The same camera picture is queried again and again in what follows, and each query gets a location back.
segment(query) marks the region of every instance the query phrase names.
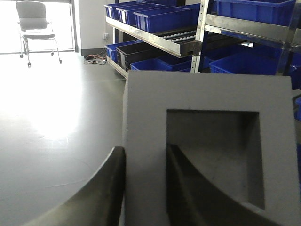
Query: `blue storage crate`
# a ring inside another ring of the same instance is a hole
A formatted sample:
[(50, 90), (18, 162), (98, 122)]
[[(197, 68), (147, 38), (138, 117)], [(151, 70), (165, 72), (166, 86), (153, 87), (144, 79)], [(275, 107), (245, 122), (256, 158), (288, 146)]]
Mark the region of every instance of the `blue storage crate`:
[(295, 103), (298, 105), (298, 111), (297, 111), (297, 114), (296, 114), (296, 120), (299, 120), (301, 121), (301, 97), (297, 98), (295, 100)]
[(295, 0), (216, 0), (220, 16), (288, 26)]
[(185, 68), (183, 70), (180, 70), (180, 72), (190, 72), (190, 67), (189, 68)]
[(275, 75), (277, 60), (242, 52), (213, 61), (209, 66), (212, 73)]
[(164, 5), (154, 4), (154, 3), (145, 3), (133, 6), (124, 6), (121, 8), (117, 8), (119, 21), (128, 24), (128, 25), (136, 25), (136, 19), (134, 12), (149, 10), (154, 8), (162, 8)]
[(191, 66), (192, 56), (177, 58), (173, 55), (160, 56), (157, 59), (165, 62), (173, 71), (180, 71)]
[(111, 58), (114, 62), (118, 63), (116, 47), (131, 45), (131, 44), (135, 44), (135, 43), (137, 43), (137, 41), (126, 41), (126, 42), (121, 42), (121, 43), (106, 45), (105, 47), (107, 49), (107, 56), (109, 58)]
[(192, 23), (193, 25), (198, 24), (198, 15), (199, 15), (199, 9), (200, 9), (201, 4), (193, 4), (193, 5), (186, 5), (186, 6), (181, 6), (182, 8), (190, 8), (192, 9)]
[(138, 0), (144, 3), (162, 4), (165, 6), (177, 6), (177, 0)]
[[(257, 55), (262, 55), (266, 57), (271, 57), (279, 60), (282, 50), (279, 48), (273, 48), (269, 46), (256, 46), (253, 48), (252, 52)], [(301, 54), (294, 53), (291, 65), (296, 67), (301, 67)]]
[(134, 12), (137, 27), (141, 30), (156, 33), (192, 26), (192, 9), (166, 7)]
[(203, 68), (208, 68), (209, 64), (212, 61), (219, 60), (219, 59), (231, 56), (236, 53), (250, 51), (250, 49), (251, 48), (249, 48), (247, 46), (236, 44), (236, 45), (231, 45), (231, 46), (226, 46), (226, 47), (222, 47), (222, 48), (205, 51)]
[(104, 7), (105, 7), (107, 17), (112, 18), (114, 20), (119, 20), (117, 8), (120, 8), (121, 6), (131, 6), (135, 4), (143, 4), (143, 3), (138, 1), (127, 1), (127, 2), (104, 5)]
[(172, 67), (158, 59), (143, 60), (131, 63), (132, 70), (148, 70), (148, 71), (171, 71)]
[(288, 75), (291, 77), (292, 89), (301, 89), (301, 68), (294, 70), (291, 66), (290, 70)]

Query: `gray floor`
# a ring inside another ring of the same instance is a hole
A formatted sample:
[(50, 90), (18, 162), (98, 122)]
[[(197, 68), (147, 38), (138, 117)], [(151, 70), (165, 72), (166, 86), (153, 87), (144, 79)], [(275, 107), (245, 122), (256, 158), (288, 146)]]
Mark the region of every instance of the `gray floor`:
[(0, 55), (0, 225), (64, 202), (121, 145), (125, 80), (76, 53)]

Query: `metal shelving rack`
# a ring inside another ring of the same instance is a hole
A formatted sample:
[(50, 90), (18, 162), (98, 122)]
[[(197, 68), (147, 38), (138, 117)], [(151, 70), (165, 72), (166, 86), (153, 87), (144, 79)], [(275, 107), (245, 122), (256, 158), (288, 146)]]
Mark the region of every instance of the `metal shelving rack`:
[[(106, 17), (106, 22), (114, 29), (141, 39), (176, 57), (192, 55), (190, 71), (192, 73), (199, 72), (198, 66), (203, 61), (204, 56), (202, 52), (206, 46), (208, 32), (281, 48), (282, 53), (276, 75), (287, 73), (293, 53), (301, 53), (301, 29), (298, 28), (301, 20), (301, 0), (296, 0), (292, 19), (288, 27), (211, 15), (209, 12), (211, 12), (213, 1), (201, 0), (195, 40), (184, 43), (172, 42), (163, 38), (162, 35), (151, 34), (108, 17)], [(117, 71), (123, 70), (112, 60), (108, 62)], [(127, 76), (127, 72), (124, 70), (120, 73)]]

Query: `power outlet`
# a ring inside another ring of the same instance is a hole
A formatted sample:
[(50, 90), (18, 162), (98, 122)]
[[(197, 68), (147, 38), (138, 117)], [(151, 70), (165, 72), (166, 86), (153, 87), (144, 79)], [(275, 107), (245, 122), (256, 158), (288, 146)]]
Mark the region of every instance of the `power outlet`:
[(107, 40), (108, 38), (109, 38), (109, 34), (108, 34), (108, 33), (104, 33), (104, 34), (103, 34), (103, 39), (104, 39), (104, 40)]

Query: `black curved object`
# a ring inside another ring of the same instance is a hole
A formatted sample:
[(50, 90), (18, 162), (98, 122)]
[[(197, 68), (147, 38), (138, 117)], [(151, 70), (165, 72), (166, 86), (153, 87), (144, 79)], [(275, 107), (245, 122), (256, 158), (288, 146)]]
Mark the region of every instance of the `black curved object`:
[(167, 145), (166, 180), (172, 226), (279, 226), (216, 188), (176, 145)]
[(117, 226), (125, 189), (126, 155), (115, 147), (73, 197), (24, 226)]

